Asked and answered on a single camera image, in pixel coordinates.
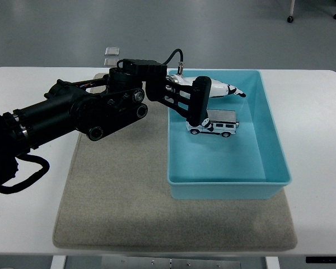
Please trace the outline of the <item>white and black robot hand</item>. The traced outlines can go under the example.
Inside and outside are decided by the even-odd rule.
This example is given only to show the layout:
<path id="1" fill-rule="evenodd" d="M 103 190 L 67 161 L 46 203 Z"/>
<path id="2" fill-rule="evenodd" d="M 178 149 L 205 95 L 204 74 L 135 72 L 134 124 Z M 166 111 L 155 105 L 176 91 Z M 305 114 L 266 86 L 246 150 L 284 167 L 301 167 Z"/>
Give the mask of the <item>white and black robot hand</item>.
<path id="1" fill-rule="evenodd" d="M 212 79 L 209 97 L 222 98 L 226 95 L 246 97 L 246 94 L 236 86 Z M 236 119 L 236 112 L 234 110 L 208 109 L 207 113 L 208 119 L 205 119 L 201 125 L 193 127 L 186 122 L 186 128 L 191 134 L 209 133 L 229 137 L 236 133 L 239 121 Z"/>

